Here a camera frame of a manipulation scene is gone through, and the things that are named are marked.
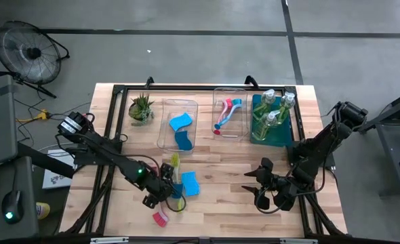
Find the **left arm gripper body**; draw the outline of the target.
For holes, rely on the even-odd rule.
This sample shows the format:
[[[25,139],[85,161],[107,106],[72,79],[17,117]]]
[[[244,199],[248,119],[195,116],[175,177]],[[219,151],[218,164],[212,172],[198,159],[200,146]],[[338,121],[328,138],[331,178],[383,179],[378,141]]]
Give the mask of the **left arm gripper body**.
[[[174,167],[164,163],[159,171],[148,165],[146,168],[147,172],[142,181],[142,187],[148,191],[148,195],[143,198],[142,203],[154,209],[158,203],[165,201],[172,194],[173,187],[169,180],[172,180]]]

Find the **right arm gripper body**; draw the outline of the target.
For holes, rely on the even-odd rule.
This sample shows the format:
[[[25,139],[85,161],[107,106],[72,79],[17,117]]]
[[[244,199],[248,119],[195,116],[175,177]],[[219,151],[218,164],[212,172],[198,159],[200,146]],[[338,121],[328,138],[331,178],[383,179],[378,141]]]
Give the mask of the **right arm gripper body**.
[[[273,196],[273,202],[277,206],[277,210],[290,210],[298,193],[298,185],[291,181],[290,174],[299,166],[299,163],[292,166],[285,176],[274,174],[273,166],[274,164],[270,159],[262,158],[259,167],[264,168],[266,173],[264,178],[256,178],[261,187],[259,196],[254,198],[254,205],[258,210],[269,210],[270,199],[265,194],[268,191],[275,191],[277,194]]]

